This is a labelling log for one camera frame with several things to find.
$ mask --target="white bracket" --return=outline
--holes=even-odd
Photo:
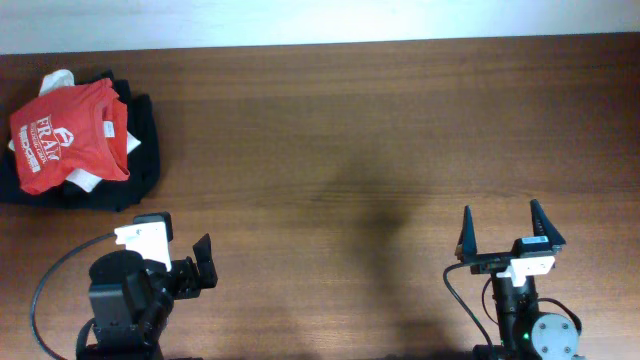
[[[114,233],[117,235],[116,244],[139,253],[143,259],[164,263],[167,271],[171,271],[169,240],[163,221],[126,225],[116,228]]]
[[[527,276],[546,275],[551,271],[556,258],[540,256],[533,258],[511,259],[507,270],[497,273],[499,278],[511,278],[514,287],[520,287],[527,281]]]

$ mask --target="white label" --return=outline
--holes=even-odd
[[[546,236],[534,236],[530,238],[522,238],[523,244],[541,244],[545,242],[549,242],[549,239],[547,239]]]
[[[113,122],[111,121],[103,121],[104,124],[104,137],[116,137],[116,132],[113,129]]]

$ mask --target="pile of clothing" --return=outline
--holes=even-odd
[[[111,71],[81,85],[68,70],[47,75],[9,124],[0,202],[122,211],[160,176],[151,99]]]

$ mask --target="wood grain surface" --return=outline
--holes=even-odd
[[[442,284],[464,205],[480,251],[500,251],[531,234],[532,198],[568,242],[538,290],[581,316],[580,353],[640,353],[638,34],[5,56],[7,113],[58,68],[151,95],[162,175],[118,214],[0,205],[2,359],[46,358],[29,301],[60,256],[163,210],[172,256],[209,232],[220,277],[176,303],[167,358],[445,358],[483,342]],[[115,249],[45,288],[38,324],[66,357],[88,268]],[[451,279],[497,341],[484,278]]]

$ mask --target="black cloth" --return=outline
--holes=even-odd
[[[141,144],[127,156],[129,179],[127,181],[102,180],[90,193],[65,181],[42,194],[30,195],[20,189],[13,151],[6,150],[0,163],[0,202],[44,206],[64,209],[98,209],[122,211],[151,191],[160,178],[160,153],[158,135],[153,120],[151,99],[148,95],[132,98],[126,80],[114,80],[107,71],[90,82],[102,78],[113,81],[118,100],[127,105],[127,130]]]

